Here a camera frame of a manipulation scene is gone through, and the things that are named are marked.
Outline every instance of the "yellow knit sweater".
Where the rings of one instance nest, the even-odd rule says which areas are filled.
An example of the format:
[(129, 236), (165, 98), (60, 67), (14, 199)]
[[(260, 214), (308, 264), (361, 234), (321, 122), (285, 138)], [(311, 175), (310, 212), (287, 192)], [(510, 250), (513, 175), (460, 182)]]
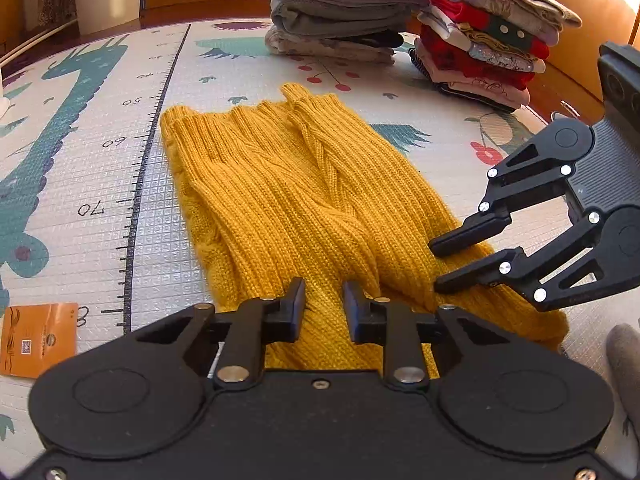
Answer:
[(344, 280), (415, 310), (454, 303), (557, 347), (564, 315), (540, 314), (507, 287), (435, 294), (437, 276), (487, 256), (489, 245), (435, 258), (428, 241), (458, 223), (418, 171), (334, 94), (281, 90), (281, 103), (209, 114), (176, 106), (161, 118), (180, 207), (218, 308), (281, 295), (294, 276), (306, 280), (300, 340), (270, 345), (268, 367), (380, 368), (380, 348), (349, 340)]

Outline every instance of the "orange tag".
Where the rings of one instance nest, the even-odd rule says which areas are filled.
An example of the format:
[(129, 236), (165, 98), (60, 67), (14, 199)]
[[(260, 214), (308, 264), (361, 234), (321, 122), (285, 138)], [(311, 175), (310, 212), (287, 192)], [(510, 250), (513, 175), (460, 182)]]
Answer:
[(0, 340), (0, 374), (36, 378), (76, 354), (77, 303), (8, 306)]

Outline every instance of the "play mat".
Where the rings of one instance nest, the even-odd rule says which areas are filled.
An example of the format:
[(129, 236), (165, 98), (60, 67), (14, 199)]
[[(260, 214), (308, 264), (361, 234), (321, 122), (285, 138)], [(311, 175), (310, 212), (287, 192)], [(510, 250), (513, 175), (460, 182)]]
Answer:
[[(182, 23), (55, 54), (4, 80), (0, 120), (0, 309), (77, 302), (78, 351), (210, 300), (180, 216), (159, 117), (186, 104), (224, 111), (281, 100), (299, 82), (335, 92), (391, 142), (462, 220), (484, 195), (487, 169), (545, 123), (444, 96), (396, 49), (390, 67), (270, 56), (269, 20)], [(14, 188), (24, 207), (8, 209)], [(3, 226), (19, 236), (3, 235)], [(527, 253), (569, 227), (562, 199), (516, 213), (492, 239)], [(638, 291), (568, 309), (568, 355), (608, 378), (604, 338), (638, 326)], [(0, 468), (14, 475), (42, 445), (30, 423), (31, 381), (0, 376)], [(599, 451), (626, 475), (637, 445), (619, 405)]]

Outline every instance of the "screw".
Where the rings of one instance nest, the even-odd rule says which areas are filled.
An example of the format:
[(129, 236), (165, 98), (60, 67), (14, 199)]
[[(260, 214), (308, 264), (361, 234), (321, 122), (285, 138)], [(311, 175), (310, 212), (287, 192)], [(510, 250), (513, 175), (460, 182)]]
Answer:
[(542, 303), (546, 300), (546, 290), (544, 288), (537, 288), (533, 293), (533, 299), (538, 303)]
[(403, 366), (396, 369), (394, 377), (401, 383), (415, 384), (424, 379), (424, 370), (415, 366)]
[(66, 480), (66, 473), (63, 469), (53, 468), (45, 473), (44, 478), (46, 480)]
[(225, 383), (241, 383), (249, 376), (249, 370), (242, 366), (229, 365), (220, 368), (216, 375)]
[(593, 469), (580, 469), (575, 474), (575, 480), (596, 480), (598, 475)]
[(325, 379), (318, 379), (317, 381), (313, 381), (311, 383), (316, 390), (326, 390), (331, 383)]

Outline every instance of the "folded clothes stack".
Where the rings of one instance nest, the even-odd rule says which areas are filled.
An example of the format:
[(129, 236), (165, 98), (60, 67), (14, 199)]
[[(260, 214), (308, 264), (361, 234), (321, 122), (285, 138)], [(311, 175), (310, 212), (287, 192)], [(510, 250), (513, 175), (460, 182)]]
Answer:
[(332, 56), (391, 64), (413, 9), (428, 0), (271, 0), (274, 54)]
[(445, 92), (514, 111), (529, 103), (527, 84), (545, 71), (559, 33), (580, 17), (555, 0), (430, 0), (414, 65)]

